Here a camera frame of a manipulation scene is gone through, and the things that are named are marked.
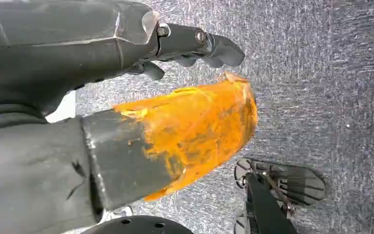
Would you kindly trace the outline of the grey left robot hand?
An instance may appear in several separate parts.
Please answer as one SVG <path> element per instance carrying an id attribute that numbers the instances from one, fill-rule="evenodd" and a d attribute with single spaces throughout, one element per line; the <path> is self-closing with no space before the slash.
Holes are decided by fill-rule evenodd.
<path id="1" fill-rule="evenodd" d="M 180 190 L 252 137 L 249 82 L 214 84 L 49 123 L 70 91 L 155 61 L 238 66 L 243 51 L 198 27 L 160 24 L 128 0 L 0 0 L 0 234 L 60 234 Z"/>

